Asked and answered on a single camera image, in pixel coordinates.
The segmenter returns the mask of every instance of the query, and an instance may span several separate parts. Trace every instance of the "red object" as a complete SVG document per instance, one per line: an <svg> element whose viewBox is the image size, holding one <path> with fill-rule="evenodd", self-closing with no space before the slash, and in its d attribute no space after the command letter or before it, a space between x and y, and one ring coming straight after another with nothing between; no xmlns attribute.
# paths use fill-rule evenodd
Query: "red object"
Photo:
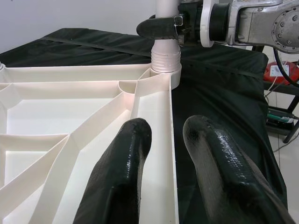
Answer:
<svg viewBox="0 0 299 224"><path fill-rule="evenodd" d="M286 64L289 65L289 75L291 75L289 77L291 78L291 80L296 82L299 79L299 68L294 63L291 62L287 62ZM277 65L276 62L271 62L267 65L265 74L263 76L264 81L274 82L275 76L270 76L270 68L273 65ZM285 85L290 84L288 81L285 80L283 76L277 77L275 83L285 83Z"/></svg>

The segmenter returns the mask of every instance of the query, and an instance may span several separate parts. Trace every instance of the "floor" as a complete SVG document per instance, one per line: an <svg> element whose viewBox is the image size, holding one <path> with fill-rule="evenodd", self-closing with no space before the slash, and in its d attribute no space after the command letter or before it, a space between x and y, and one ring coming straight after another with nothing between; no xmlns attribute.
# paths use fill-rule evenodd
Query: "floor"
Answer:
<svg viewBox="0 0 299 224"><path fill-rule="evenodd" d="M264 53L268 56L269 62L274 60L272 52L273 50L268 47L264 49ZM290 62L299 59L299 55L282 54L281 57L283 61L286 60ZM269 105L287 108L294 96L273 92L268 97ZM299 117L299 105L294 110L294 115ZM285 136L274 133L268 133L268 135L273 151L284 145L283 139ZM289 213L295 222L299 223L299 137L288 146L274 153L274 155L287 187Z"/></svg>

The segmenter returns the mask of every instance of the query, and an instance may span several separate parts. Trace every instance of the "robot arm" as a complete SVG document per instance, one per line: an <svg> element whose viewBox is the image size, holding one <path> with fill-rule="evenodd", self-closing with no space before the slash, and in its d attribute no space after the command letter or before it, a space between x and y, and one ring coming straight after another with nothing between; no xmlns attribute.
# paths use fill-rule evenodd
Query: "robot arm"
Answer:
<svg viewBox="0 0 299 224"><path fill-rule="evenodd" d="M299 0L183 0L179 15L148 19L137 27L149 39L177 39L180 45L214 41L228 45L268 45L299 53Z"/></svg>

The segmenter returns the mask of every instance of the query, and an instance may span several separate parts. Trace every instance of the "white plastic tray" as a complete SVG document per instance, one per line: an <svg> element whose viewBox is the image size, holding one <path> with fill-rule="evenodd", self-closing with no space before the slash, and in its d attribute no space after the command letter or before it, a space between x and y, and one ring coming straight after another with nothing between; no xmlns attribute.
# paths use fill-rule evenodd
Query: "white plastic tray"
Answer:
<svg viewBox="0 0 299 224"><path fill-rule="evenodd" d="M147 120L141 224L178 224L171 74L150 64L0 68L0 224L72 224L122 124Z"/></svg>

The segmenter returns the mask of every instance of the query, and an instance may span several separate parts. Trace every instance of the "white pipe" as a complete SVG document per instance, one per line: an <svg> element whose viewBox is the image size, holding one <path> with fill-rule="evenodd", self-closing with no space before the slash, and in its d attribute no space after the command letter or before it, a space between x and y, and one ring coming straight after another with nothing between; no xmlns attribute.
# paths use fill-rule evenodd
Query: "white pipe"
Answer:
<svg viewBox="0 0 299 224"><path fill-rule="evenodd" d="M178 15L179 0L156 0L156 18ZM156 40L151 50L151 67L156 72L178 72L181 52L177 40Z"/></svg>

